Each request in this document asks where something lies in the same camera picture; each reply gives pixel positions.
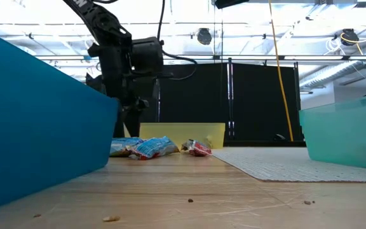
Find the blue wrapper granola bar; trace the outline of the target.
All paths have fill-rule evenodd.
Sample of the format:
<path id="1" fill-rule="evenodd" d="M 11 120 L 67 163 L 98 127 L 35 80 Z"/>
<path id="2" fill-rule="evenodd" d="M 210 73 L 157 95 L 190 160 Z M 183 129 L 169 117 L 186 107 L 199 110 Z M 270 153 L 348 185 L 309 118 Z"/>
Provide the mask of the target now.
<path id="1" fill-rule="evenodd" d="M 143 143 L 144 141 L 139 137 L 120 137 L 114 138 L 111 141 L 111 148 L 109 152 L 110 157 L 128 157 L 130 152 L 128 148 Z"/>
<path id="2" fill-rule="evenodd" d="M 176 144 L 168 137 L 145 139 L 128 148 L 130 157 L 137 160 L 149 160 L 159 156 L 166 156 L 172 153 L 179 153 Z"/>

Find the red green wrapper granola bar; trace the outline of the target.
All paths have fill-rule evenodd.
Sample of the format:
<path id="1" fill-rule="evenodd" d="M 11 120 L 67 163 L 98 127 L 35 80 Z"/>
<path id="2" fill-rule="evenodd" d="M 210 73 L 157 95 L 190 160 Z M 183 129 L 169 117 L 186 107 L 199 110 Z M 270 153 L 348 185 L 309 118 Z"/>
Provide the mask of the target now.
<path id="1" fill-rule="evenodd" d="M 192 139 L 183 143 L 181 150 L 188 152 L 192 156 L 212 156 L 212 150 L 208 146 Z"/>

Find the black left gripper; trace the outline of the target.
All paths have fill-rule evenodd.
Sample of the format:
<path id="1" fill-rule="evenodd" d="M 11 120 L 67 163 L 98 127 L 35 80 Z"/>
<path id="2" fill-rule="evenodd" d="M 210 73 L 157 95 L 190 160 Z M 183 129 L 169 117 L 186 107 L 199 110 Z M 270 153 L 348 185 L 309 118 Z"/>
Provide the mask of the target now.
<path id="1" fill-rule="evenodd" d="M 87 85 L 94 90 L 116 98 L 122 106 L 118 107 L 113 137 L 125 137 L 124 110 L 128 112 L 128 131 L 132 137 L 140 133 L 141 110 L 148 108 L 148 102 L 135 95 L 132 89 L 130 65 L 119 47 L 92 44 L 88 49 L 90 57 L 98 57 L 101 75 L 93 78 L 87 74 Z"/>

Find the yellow translucent plastic bin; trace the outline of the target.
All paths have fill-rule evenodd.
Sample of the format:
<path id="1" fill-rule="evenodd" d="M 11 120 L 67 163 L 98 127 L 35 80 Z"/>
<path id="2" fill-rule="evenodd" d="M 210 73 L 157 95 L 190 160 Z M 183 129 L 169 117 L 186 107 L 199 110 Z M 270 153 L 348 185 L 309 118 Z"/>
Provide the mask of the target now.
<path id="1" fill-rule="evenodd" d="M 224 123 L 142 123 L 139 137 L 168 137 L 177 146 L 189 139 L 208 144 L 212 149 L 224 146 L 226 126 Z"/>

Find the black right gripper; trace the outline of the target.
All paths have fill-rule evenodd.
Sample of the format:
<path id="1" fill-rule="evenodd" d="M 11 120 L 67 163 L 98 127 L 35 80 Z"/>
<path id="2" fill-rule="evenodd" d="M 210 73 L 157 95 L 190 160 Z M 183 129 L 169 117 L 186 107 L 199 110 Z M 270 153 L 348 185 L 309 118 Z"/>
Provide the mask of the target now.
<path id="1" fill-rule="evenodd" d="M 247 3 L 249 0 L 215 0 L 214 5 L 218 9 L 227 8 L 241 3 Z"/>

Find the grey ceiling duct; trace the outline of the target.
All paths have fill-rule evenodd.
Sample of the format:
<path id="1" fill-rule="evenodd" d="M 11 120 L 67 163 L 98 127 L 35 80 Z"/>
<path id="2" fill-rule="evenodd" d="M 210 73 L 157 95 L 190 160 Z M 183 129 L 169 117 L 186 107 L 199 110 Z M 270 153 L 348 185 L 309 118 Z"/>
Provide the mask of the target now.
<path id="1" fill-rule="evenodd" d="M 366 61 L 361 60 L 352 60 L 343 62 L 336 66 L 327 66 L 301 79 L 299 82 L 299 87 L 314 88 L 320 85 L 325 85 L 357 70 L 361 70 L 365 66 Z"/>

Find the dark blue plastic bin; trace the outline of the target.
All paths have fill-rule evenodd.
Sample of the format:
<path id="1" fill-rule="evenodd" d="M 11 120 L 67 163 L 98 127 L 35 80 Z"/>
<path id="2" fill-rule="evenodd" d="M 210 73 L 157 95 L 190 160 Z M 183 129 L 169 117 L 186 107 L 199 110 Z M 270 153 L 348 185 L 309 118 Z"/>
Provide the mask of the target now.
<path id="1" fill-rule="evenodd" d="M 117 111 L 0 38 L 0 205 L 104 167 Z"/>

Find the teal translucent plastic bin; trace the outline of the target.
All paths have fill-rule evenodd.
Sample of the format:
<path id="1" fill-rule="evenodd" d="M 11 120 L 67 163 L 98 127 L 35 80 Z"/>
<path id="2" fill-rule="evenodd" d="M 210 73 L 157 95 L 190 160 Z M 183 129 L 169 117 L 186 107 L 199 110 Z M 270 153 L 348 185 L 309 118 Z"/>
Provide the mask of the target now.
<path id="1" fill-rule="evenodd" d="M 310 159 L 366 168 L 366 97 L 299 112 Z"/>

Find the black round ceiling lamp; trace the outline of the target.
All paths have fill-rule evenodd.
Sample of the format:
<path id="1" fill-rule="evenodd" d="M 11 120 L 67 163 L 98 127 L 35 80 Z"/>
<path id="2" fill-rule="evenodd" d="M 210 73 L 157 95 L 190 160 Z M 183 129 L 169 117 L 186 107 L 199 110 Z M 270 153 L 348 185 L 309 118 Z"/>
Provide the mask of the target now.
<path id="1" fill-rule="evenodd" d="M 197 40 L 202 45 L 209 45 L 212 41 L 212 36 L 208 28 L 199 28 Z"/>
<path id="2" fill-rule="evenodd" d="M 358 35 L 354 32 L 354 29 L 343 29 L 340 35 L 341 43 L 344 46 L 353 46 L 359 42 Z"/>

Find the grey woven mat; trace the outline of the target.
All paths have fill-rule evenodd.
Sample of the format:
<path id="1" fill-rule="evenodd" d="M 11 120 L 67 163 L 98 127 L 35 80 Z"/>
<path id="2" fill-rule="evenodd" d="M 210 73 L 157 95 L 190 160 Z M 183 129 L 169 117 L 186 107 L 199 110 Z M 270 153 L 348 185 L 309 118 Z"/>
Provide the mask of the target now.
<path id="1" fill-rule="evenodd" d="M 261 181 L 366 183 L 366 169 L 311 160 L 306 148 L 224 148 L 213 156 Z"/>

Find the black partition screen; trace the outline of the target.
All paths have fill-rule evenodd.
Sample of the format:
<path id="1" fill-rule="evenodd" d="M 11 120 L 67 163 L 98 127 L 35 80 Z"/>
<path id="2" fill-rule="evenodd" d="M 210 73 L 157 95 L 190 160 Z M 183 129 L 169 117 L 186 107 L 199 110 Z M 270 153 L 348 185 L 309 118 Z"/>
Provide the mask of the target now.
<path id="1" fill-rule="evenodd" d="M 224 123 L 224 144 L 302 146 L 297 69 L 253 64 L 167 65 L 175 79 L 143 78 L 142 123 Z"/>

